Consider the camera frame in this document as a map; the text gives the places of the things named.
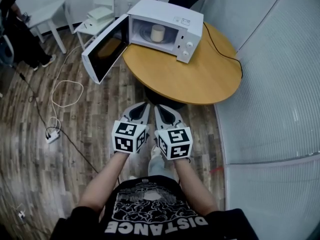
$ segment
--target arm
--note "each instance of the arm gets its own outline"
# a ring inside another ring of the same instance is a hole
[[[101,172],[86,187],[78,206],[99,213],[109,199],[129,154],[116,152]]]
[[[189,205],[202,216],[218,211],[214,197],[198,178],[189,161],[176,159],[173,162]]]
[[[11,6],[11,10],[17,15],[17,17],[23,21],[23,17],[22,17],[22,14],[21,14],[21,11],[20,11],[20,8],[18,7],[18,5],[16,3],[14,3],[12,6]]]

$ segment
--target round wooden table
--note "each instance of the round wooden table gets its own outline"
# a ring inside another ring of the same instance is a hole
[[[228,39],[210,24],[205,24],[218,50],[234,58],[236,51]],[[129,45],[123,58],[146,87],[180,103],[208,105],[223,101],[241,82],[239,63],[217,52],[205,26],[188,64],[177,61],[174,55],[136,44]]]

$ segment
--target person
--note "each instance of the person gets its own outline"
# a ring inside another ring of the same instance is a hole
[[[113,155],[86,187],[70,217],[59,219],[50,239],[258,239],[242,210],[219,211],[187,158],[173,160],[180,187],[165,169],[156,145],[148,177],[124,181],[114,189],[128,157],[123,152]]]
[[[15,62],[24,61],[36,71],[40,64],[46,68],[55,61],[56,55],[47,55],[24,23],[16,0],[0,0],[0,10],[3,34],[12,44]]]

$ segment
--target microwave door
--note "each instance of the microwave door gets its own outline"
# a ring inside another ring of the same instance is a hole
[[[89,76],[100,84],[129,45],[129,15],[108,26],[82,53]]]

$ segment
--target black table base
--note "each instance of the black table base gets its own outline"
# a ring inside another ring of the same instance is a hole
[[[145,96],[154,105],[158,105],[158,104],[165,105],[165,106],[168,106],[174,110],[181,109],[182,107],[184,107],[186,105],[185,103],[181,103],[181,102],[166,98],[166,97],[156,93],[155,91],[149,89],[146,86],[144,86],[144,91],[145,91]]]

